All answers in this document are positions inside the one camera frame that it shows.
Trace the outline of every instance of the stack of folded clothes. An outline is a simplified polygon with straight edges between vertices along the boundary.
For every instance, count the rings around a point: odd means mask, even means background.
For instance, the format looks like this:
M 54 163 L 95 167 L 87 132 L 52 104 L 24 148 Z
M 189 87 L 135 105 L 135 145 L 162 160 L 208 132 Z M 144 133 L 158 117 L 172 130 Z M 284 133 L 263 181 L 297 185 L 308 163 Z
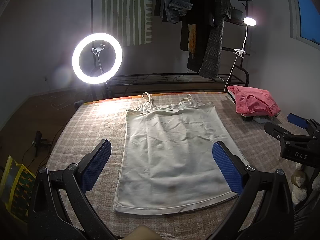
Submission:
M 244 121 L 265 123 L 281 112 L 268 90 L 242 86 L 229 86 L 227 89 L 227 97 L 235 103 L 236 112 Z

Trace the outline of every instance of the white curtain with green stripes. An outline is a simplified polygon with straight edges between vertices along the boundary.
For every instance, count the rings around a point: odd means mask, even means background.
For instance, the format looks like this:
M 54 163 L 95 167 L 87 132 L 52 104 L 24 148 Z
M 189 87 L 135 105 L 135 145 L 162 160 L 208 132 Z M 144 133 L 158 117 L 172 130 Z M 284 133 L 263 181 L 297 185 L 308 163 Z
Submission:
M 152 41 L 152 0 L 101 0 L 101 30 L 122 46 Z

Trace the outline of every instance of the window frame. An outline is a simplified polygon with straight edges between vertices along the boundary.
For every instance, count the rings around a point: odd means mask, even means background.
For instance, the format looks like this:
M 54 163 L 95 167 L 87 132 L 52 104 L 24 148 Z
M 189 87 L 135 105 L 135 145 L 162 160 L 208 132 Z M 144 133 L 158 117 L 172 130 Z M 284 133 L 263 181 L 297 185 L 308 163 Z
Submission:
M 301 37 L 301 19 L 300 19 L 300 7 L 298 0 L 289 0 L 290 11 L 290 37 L 298 41 L 302 41 L 316 49 L 320 50 L 320 45 Z

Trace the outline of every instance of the white wall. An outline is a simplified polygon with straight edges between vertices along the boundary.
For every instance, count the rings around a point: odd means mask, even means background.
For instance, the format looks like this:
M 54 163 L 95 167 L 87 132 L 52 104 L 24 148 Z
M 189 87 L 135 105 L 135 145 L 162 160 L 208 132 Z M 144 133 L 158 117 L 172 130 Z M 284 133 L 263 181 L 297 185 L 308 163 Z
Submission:
M 250 86 L 269 90 L 286 114 L 319 122 L 320 51 L 290 38 L 288 0 L 254 0 L 252 12 Z
M 94 9 L 97 32 L 100 0 Z M 187 72 L 188 52 L 180 50 L 180 30 L 180 23 L 161 23 L 154 17 L 153 42 L 125 47 L 119 74 Z M 0 129 L 29 95 L 49 89 L 44 76 L 51 90 L 84 85 L 72 71 L 71 56 L 90 32 L 90 0 L 10 0 L 0 17 Z M 243 36 L 243 27 L 226 23 L 223 45 L 239 47 Z M 228 72 L 233 56 L 223 52 L 222 72 Z M 93 68 L 89 47 L 82 60 L 86 70 Z

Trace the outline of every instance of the yellow bag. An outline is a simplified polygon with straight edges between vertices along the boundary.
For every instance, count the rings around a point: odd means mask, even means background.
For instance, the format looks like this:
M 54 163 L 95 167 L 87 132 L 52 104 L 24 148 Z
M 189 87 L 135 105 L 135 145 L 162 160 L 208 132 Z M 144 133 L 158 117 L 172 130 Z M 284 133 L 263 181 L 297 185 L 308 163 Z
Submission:
M 9 155 L 0 183 L 0 198 L 9 213 L 18 220 L 28 222 L 31 192 L 36 176 Z

